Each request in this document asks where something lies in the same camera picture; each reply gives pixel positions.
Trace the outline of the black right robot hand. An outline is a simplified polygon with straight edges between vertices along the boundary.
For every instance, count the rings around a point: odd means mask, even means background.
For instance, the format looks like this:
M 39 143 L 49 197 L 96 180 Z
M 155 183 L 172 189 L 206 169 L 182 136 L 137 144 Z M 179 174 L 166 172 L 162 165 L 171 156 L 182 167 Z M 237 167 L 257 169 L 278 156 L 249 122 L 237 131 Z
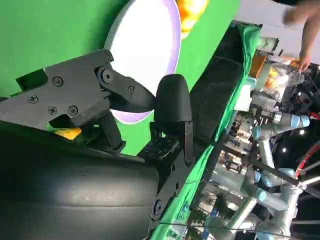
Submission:
M 101 49 L 18 78 L 0 101 L 3 240 L 144 240 L 194 165 L 185 78 L 152 94 Z

